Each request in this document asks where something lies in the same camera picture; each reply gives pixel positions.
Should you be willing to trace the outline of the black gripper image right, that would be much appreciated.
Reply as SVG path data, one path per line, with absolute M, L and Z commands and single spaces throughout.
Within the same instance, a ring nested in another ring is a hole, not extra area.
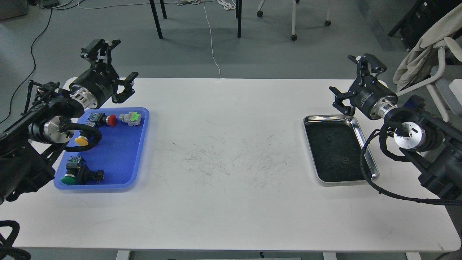
M 353 116 L 358 108 L 370 120 L 383 118 L 398 102 L 396 93 L 388 89 L 383 81 L 377 80 L 387 66 L 372 54 L 348 55 L 348 59 L 357 66 L 356 79 L 345 93 L 329 87 L 334 94 L 333 107 L 346 116 Z M 344 105 L 344 100 L 350 100 L 351 105 Z

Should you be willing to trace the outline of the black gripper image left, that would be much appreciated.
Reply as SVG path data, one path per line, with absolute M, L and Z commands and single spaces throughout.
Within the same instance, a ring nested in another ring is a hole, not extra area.
M 113 103 L 121 104 L 134 94 L 134 79 L 139 73 L 132 72 L 122 80 L 111 65 L 111 51 L 120 43 L 119 39 L 110 43 L 95 39 L 81 49 L 80 56 L 90 68 L 70 84 L 71 99 L 84 108 L 99 109 L 110 97 Z M 124 89 L 117 93 L 119 86 Z

